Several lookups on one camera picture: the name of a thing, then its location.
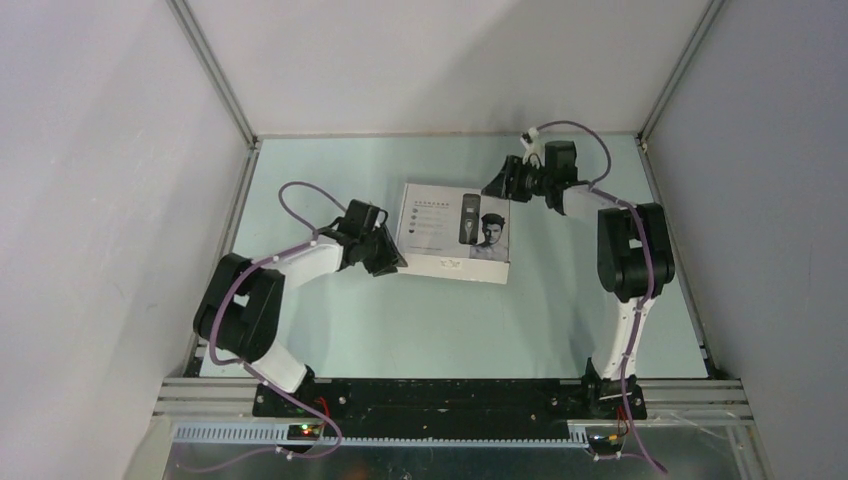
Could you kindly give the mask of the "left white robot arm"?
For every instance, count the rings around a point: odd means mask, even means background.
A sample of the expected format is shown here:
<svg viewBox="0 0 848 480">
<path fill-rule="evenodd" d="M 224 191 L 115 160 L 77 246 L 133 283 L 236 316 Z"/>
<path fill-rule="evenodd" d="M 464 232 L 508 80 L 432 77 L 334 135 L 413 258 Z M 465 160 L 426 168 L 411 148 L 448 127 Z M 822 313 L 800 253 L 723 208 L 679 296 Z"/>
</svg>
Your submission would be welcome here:
<svg viewBox="0 0 848 480">
<path fill-rule="evenodd" d="M 386 210 L 353 200 L 342 216 L 281 252 L 222 257 L 193 321 L 212 363 L 237 364 L 276 387 L 278 404 L 292 416 L 311 412 L 316 390 L 305 381 L 313 372 L 277 339 L 284 295 L 355 265 L 374 277 L 406 267 L 387 219 Z"/>
</svg>

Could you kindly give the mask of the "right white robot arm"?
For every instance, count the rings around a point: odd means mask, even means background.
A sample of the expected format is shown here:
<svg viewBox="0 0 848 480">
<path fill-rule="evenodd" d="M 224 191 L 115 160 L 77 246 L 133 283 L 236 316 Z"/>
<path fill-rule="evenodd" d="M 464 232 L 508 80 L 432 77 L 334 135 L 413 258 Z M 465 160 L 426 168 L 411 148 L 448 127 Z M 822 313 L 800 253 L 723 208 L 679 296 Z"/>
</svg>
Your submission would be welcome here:
<svg viewBox="0 0 848 480">
<path fill-rule="evenodd" d="M 675 277 L 675 260 L 663 207 L 634 203 L 602 190 L 578 174 L 577 147 L 567 140 L 530 142 L 524 155 L 505 158 L 481 190 L 516 203 L 534 198 L 567 220 L 587 242 L 592 285 L 605 293 L 603 316 L 583 375 L 585 411 L 606 418 L 635 394 L 636 360 L 648 313 Z"/>
</svg>

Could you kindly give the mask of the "white cardboard kit box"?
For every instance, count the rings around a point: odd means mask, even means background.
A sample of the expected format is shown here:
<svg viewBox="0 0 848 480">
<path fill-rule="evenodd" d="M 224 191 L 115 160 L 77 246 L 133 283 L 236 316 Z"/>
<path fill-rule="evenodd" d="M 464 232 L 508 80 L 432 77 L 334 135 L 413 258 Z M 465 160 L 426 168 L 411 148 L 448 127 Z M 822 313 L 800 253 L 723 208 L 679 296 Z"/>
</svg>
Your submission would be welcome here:
<svg viewBox="0 0 848 480">
<path fill-rule="evenodd" d="M 408 183 L 396 239 L 403 274 L 504 285 L 510 202 L 474 189 Z"/>
</svg>

